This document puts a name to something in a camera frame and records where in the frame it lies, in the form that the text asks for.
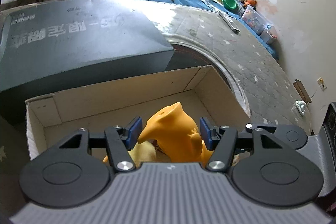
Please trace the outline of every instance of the wall socket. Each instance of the wall socket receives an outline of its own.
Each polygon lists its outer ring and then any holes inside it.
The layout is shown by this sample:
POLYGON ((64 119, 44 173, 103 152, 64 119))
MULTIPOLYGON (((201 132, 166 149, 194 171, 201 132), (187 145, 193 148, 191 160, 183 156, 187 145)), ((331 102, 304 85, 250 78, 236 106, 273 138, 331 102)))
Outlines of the wall socket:
POLYGON ((317 80, 317 83, 318 85, 320 86, 320 88, 322 90, 325 90, 327 88, 326 84, 324 83, 324 80, 322 77, 320 77, 318 80, 317 80))

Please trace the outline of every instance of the green bowl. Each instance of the green bowl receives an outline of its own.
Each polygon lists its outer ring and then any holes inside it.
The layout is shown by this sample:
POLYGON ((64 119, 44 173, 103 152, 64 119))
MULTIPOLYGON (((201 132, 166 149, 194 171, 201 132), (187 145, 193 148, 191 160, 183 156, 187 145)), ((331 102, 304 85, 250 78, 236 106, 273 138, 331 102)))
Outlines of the green bowl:
POLYGON ((237 8, 237 3, 235 0, 222 0, 222 3, 227 9, 234 10, 237 8))

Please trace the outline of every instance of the white plastic container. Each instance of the white plastic container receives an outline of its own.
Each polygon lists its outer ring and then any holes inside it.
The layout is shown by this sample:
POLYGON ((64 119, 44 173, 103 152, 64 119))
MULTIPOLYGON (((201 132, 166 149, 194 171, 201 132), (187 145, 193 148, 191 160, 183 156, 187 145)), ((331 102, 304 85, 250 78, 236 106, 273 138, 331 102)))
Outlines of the white plastic container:
POLYGON ((261 35, 265 29, 265 25, 268 24, 267 19, 254 11, 250 5, 247 6, 241 18, 257 35, 261 35))

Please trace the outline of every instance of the open cardboard box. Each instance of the open cardboard box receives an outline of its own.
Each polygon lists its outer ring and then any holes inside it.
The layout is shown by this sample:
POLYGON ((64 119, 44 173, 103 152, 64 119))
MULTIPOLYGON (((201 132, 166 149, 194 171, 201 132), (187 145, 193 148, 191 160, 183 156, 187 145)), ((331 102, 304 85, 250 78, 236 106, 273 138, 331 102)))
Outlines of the open cardboard box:
MULTIPOLYGON (((199 126, 207 116, 215 125, 243 130, 250 120, 212 66, 141 75, 34 97, 26 101, 30 159, 78 128, 103 132, 126 126, 135 116, 146 121, 161 108, 181 102, 199 126)), ((104 149, 92 151, 103 159, 104 149)))

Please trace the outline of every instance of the yellow toy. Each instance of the yellow toy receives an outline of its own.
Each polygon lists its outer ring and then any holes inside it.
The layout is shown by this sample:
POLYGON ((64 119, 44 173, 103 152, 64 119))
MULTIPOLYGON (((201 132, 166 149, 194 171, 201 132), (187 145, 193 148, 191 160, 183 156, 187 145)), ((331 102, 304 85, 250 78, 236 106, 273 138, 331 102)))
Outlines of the yellow toy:
POLYGON ((138 143, 148 139, 156 139, 172 162, 199 161, 205 166, 212 154, 206 149, 196 123, 179 102, 164 107, 147 121, 138 143))
MULTIPOLYGON (((156 151, 154 146, 150 142, 143 142, 141 144, 136 143, 131 151, 128 151, 134 164, 137 168, 140 167, 142 162, 154 162, 156 161, 156 151)), ((108 157, 103 159, 104 163, 108 162, 108 157)))

